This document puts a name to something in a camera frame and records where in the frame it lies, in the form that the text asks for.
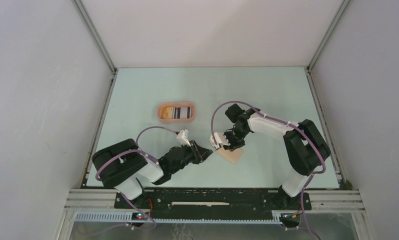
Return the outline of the tan leather card holder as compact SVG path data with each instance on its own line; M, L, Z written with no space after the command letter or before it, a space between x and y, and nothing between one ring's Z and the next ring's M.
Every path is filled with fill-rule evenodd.
M231 151L231 150L226 150L223 147L221 147L216 150L216 153L218 153L220 156L222 156L224 159L226 159L230 163L236 164L244 152L241 148L237 148L237 149Z

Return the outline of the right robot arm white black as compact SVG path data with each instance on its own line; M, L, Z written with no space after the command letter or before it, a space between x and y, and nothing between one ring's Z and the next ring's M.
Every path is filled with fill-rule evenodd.
M262 133L283 140L291 170L273 198L280 209L301 207L301 192L307 186L318 167L326 169L325 160L331 155L330 148L313 121L289 122L265 115L256 108L242 109L232 104L225 115L233 127L224 133L214 133L210 142L229 154L228 160L238 160L240 149L250 133Z

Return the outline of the pink oval tray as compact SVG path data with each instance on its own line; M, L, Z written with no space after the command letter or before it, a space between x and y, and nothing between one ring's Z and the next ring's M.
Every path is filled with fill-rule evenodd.
M196 106L192 102L164 102L157 108L157 117L165 124L190 123L195 116Z

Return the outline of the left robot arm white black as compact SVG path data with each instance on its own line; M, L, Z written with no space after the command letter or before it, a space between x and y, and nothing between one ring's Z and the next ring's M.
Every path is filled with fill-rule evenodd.
M189 140L188 144L174 146L155 160L142 151L134 139L129 138L97 151L92 156L92 163L96 169L96 180L102 182L105 188L119 191L126 197L126 202L137 209L146 201L138 177L153 185L162 185L189 164L203 163L212 153L211 149Z

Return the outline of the striped black white card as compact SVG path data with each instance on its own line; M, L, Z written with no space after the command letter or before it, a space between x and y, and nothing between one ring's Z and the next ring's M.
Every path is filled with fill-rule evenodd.
M175 107L173 119L189 119L191 118L191 107L181 106Z

